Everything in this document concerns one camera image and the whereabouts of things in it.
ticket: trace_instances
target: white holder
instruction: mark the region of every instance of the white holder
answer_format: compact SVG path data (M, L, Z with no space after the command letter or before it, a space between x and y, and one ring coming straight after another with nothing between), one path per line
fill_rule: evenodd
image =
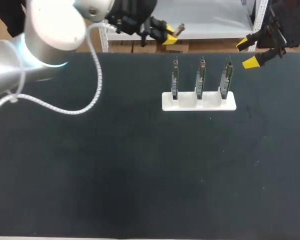
M172 92L162 93L163 111L234 111L237 109L235 96L229 91L226 99L222 99L220 87L218 91L204 91L202 100L197 99L194 91L179 91L178 100L173 100Z

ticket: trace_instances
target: wooden pallet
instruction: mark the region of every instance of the wooden pallet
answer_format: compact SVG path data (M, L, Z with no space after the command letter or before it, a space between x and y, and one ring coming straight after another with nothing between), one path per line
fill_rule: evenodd
M109 48L114 53L237 53L236 45L240 41L237 38L180 40L174 45L159 45L155 41L148 41L145 47L141 47L140 41L111 41ZM256 52L267 50L256 49ZM286 51L300 52L300 46L287 48Z

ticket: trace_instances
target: white shelf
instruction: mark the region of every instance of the white shelf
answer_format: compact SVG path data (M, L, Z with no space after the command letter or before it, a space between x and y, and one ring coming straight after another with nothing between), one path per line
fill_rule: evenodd
M241 0L158 0L153 12L173 28L185 24L179 39L244 38L252 33L248 10ZM140 40L138 35L108 31L108 40Z

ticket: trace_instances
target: black table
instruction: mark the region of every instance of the black table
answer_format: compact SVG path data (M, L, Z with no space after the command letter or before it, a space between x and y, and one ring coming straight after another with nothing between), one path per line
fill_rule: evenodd
M204 54L205 91L226 54ZM79 116L20 100L0 109L0 236L300 238L300 53L244 70L237 110L164 112L174 54L100 54L103 92ZM178 55L180 91L201 54ZM59 107L96 90L88 54L24 92Z

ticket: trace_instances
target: coiled cable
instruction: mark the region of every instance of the coiled cable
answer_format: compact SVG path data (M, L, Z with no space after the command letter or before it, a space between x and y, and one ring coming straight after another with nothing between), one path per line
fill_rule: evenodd
M19 80L18 88L15 93L9 94L0 99L0 107L8 101L19 98L19 99L26 99L26 100L32 101L32 102L39 104L47 109L50 109L57 113L66 114L66 115L79 115L79 114L83 114L83 113L89 111L98 101L101 91L102 91L102 84L103 84L102 69L100 66L100 62L99 62L96 50L91 42L91 37L90 37L90 32L94 28L107 28L107 29L113 29L113 30L116 29L115 27L113 27L112 25L107 24L107 23L93 23L87 28L86 41L90 48L91 55L94 60L96 71L97 71L97 88L96 88L96 92L94 94L93 99L86 107L84 107L80 110L65 110L65 109L61 109L59 107L53 106L53 105L51 105L45 101L42 101L34 96L22 94L21 91L25 85L25 80L26 80L26 71L25 71L24 63L23 63L21 57L19 56L16 47L7 40L1 40L1 41L4 42L5 44L7 44L15 52L15 54L18 58L19 67L20 67L20 80Z

